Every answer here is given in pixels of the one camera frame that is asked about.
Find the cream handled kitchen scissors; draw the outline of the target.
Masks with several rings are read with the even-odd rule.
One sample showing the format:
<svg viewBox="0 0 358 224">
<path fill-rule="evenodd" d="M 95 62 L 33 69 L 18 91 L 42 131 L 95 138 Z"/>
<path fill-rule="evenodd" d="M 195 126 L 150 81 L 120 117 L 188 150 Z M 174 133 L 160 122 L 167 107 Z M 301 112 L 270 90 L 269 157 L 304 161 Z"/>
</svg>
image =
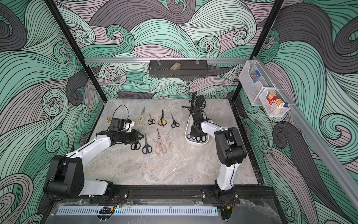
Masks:
<svg viewBox="0 0 358 224">
<path fill-rule="evenodd" d="M 136 126 L 143 126 L 145 124 L 145 117 L 144 117 L 145 107 L 141 111 L 140 116 L 135 120 Z"/>
</svg>

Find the large black handled scissors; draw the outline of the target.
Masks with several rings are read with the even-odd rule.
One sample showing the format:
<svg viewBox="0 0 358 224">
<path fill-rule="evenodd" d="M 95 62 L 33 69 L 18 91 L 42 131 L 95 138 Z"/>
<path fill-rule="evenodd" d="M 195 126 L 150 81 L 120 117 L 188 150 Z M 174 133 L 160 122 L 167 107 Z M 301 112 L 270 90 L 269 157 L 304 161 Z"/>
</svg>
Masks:
<svg viewBox="0 0 358 224">
<path fill-rule="evenodd" d="M 138 141 L 131 144 L 131 150 L 139 150 L 140 147 L 141 147 L 141 144 Z"/>
</svg>

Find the small black scissors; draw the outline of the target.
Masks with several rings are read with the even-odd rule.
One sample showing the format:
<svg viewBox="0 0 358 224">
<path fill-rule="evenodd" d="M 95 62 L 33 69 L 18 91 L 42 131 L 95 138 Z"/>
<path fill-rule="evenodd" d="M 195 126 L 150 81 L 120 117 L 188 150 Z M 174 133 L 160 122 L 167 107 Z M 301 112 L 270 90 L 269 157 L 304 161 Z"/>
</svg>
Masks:
<svg viewBox="0 0 358 224">
<path fill-rule="evenodd" d="M 149 114 L 149 120 L 147 121 L 148 125 L 154 125 L 156 123 L 155 119 Z"/>
</svg>

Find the dark blue handled scissors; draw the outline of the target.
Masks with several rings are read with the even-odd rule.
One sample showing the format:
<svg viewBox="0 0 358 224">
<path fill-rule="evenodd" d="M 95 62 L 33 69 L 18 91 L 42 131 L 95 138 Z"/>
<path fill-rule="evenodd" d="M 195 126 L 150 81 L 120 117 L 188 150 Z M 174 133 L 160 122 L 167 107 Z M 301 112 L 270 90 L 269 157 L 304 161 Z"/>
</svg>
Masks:
<svg viewBox="0 0 358 224">
<path fill-rule="evenodd" d="M 152 146 L 150 146 L 148 144 L 148 140 L 147 140 L 147 137 L 146 137 L 146 134 L 145 134 L 145 144 L 144 144 L 144 146 L 142 148 L 142 153 L 147 155 L 147 154 L 150 154 L 152 151 L 153 151 L 153 148 L 152 148 Z"/>
</svg>

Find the yellow black handled scissors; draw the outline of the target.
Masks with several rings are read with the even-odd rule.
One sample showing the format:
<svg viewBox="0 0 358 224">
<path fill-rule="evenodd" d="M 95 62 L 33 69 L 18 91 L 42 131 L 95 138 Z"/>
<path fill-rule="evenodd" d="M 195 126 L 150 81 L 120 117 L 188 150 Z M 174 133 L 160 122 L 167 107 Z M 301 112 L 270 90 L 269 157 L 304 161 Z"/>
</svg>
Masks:
<svg viewBox="0 0 358 224">
<path fill-rule="evenodd" d="M 158 120 L 158 125 L 162 126 L 162 127 L 167 125 L 167 121 L 164 119 L 164 110 L 163 109 L 162 109 L 162 112 L 161 112 L 161 117 Z"/>
</svg>

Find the pink bladed scissors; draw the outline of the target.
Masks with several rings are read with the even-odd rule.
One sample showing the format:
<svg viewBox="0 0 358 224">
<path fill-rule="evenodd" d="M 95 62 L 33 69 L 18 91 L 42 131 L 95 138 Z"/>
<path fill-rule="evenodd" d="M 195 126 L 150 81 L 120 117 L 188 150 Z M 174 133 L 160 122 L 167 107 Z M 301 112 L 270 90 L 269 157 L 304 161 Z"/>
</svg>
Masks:
<svg viewBox="0 0 358 224">
<path fill-rule="evenodd" d="M 157 145 L 155 148 L 155 152 L 156 154 L 166 154 L 167 153 L 167 148 L 166 146 L 163 144 L 161 137 L 160 137 L 160 133 L 159 130 L 157 129 Z"/>
</svg>

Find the slim black scissors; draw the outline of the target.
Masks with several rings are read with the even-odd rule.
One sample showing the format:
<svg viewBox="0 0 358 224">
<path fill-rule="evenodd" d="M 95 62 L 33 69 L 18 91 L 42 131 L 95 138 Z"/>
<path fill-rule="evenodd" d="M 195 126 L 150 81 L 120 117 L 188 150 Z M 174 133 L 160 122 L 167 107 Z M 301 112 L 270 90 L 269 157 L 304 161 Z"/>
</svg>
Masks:
<svg viewBox="0 0 358 224">
<path fill-rule="evenodd" d="M 206 136 L 197 136 L 197 137 L 195 137 L 195 140 L 197 142 L 205 142 L 207 140 L 207 137 Z"/>
</svg>

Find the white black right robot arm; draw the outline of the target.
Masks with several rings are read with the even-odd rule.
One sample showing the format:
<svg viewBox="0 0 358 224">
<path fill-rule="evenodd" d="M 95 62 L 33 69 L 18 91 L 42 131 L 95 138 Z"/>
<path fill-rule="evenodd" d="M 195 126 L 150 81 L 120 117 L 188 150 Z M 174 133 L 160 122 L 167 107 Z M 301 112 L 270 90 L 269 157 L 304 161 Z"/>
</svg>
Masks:
<svg viewBox="0 0 358 224">
<path fill-rule="evenodd" d="M 208 135 L 213 137 L 216 152 L 221 162 L 219 176 L 215 181 L 214 195 L 219 201 L 224 201 L 235 194 L 235 174 L 247 156 L 247 152 L 239 130 L 236 127 L 223 127 L 209 118 L 204 118 L 202 112 L 192 113 L 193 124 L 187 135 L 189 138 L 200 140 Z"/>
</svg>

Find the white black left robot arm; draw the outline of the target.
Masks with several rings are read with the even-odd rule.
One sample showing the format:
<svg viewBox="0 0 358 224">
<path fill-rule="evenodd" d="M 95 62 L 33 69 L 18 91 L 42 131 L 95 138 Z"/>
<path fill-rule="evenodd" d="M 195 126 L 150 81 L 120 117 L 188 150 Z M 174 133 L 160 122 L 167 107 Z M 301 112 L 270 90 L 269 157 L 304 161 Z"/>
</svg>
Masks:
<svg viewBox="0 0 358 224">
<path fill-rule="evenodd" d="M 134 121 L 113 118 L 106 130 L 97 133 L 96 138 L 66 155 L 57 155 L 51 161 L 45 179 L 43 192 L 50 200 L 77 197 L 115 197 L 114 185 L 106 180 L 87 180 L 84 167 L 99 153 L 116 144 L 140 147 L 145 136 L 134 129 Z"/>
</svg>

